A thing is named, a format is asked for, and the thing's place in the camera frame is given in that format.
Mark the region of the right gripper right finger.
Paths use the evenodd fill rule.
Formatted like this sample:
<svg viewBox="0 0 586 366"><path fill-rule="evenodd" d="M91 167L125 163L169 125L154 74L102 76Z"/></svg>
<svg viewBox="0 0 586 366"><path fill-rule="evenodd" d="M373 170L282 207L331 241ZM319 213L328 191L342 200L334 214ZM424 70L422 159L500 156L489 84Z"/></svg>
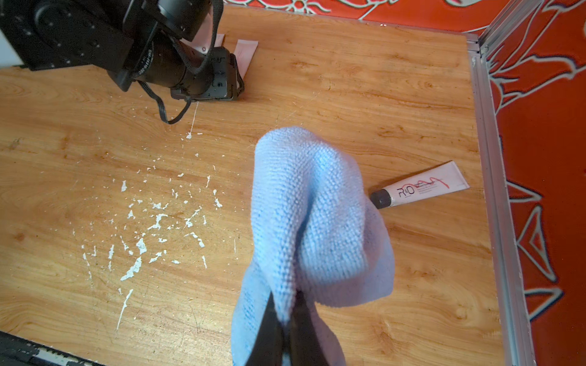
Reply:
<svg viewBox="0 0 586 366"><path fill-rule="evenodd" d="M302 291L297 291L289 322L289 356L293 366L328 366Z"/></svg>

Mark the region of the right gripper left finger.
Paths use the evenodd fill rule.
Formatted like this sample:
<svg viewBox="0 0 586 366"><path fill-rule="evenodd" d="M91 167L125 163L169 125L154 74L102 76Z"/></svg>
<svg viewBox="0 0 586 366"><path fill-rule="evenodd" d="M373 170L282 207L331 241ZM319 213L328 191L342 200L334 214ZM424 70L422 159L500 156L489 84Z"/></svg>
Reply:
<svg viewBox="0 0 586 366"><path fill-rule="evenodd" d="M284 342L282 324L276 314L273 294L270 294L246 366L281 366Z"/></svg>

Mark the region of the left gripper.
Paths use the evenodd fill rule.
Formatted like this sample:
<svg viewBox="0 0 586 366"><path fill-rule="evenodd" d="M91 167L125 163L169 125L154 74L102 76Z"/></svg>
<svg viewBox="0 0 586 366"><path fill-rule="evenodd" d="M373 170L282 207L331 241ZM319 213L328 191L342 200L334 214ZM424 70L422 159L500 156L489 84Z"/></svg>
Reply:
<svg viewBox="0 0 586 366"><path fill-rule="evenodd" d="M207 15L212 41L218 34L222 1L120 1L118 24L134 42L118 73L126 92L133 82L169 89L178 100L234 100L244 91L236 56L225 47L199 53L182 42L194 38Z"/></svg>

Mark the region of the black cap white tube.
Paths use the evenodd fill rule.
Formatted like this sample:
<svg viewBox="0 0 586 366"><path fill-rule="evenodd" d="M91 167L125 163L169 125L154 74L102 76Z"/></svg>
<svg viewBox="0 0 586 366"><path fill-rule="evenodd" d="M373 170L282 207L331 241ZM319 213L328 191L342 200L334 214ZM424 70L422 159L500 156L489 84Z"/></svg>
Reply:
<svg viewBox="0 0 586 366"><path fill-rule="evenodd" d="M183 39L182 42L202 54L207 54L215 47L221 47L224 42L224 34L217 34L212 41L213 19L207 15L200 29L191 40Z"/></svg>

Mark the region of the blue microfiber cloth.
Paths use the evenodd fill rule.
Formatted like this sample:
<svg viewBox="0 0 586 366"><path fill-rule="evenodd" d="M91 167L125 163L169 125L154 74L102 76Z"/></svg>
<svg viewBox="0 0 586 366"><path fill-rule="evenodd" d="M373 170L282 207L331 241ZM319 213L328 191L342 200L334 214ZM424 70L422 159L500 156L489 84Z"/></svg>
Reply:
<svg viewBox="0 0 586 366"><path fill-rule="evenodd" d="M326 359L345 364L317 305L387 297L395 277L389 233L356 161L300 127L268 132L255 150L251 226L253 258L233 312L233 363L250 357L268 301L286 324L301 291Z"/></svg>

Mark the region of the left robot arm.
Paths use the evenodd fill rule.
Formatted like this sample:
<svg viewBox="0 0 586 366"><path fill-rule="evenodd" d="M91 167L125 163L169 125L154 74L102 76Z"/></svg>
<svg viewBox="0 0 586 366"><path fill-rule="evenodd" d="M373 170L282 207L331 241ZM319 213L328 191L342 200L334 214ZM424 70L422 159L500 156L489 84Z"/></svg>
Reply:
<svg viewBox="0 0 586 366"><path fill-rule="evenodd" d="M237 58L215 46L222 1L3 1L1 31L23 67L93 65L124 92L168 88L185 101L234 100Z"/></svg>

